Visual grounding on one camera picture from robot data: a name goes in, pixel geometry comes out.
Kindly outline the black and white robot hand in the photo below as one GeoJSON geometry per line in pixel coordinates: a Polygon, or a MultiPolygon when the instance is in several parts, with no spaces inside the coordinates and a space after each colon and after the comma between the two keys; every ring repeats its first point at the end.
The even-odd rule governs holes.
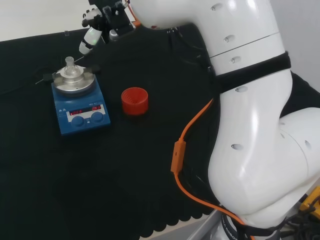
{"type": "Polygon", "coordinates": [[[99,40],[108,44],[136,30],[135,23],[130,21],[126,13],[130,6],[129,0],[118,0],[114,4],[109,0],[90,0],[89,4],[96,8],[82,15],[82,26],[89,29],[79,45],[81,54],[89,54],[99,40]]]}

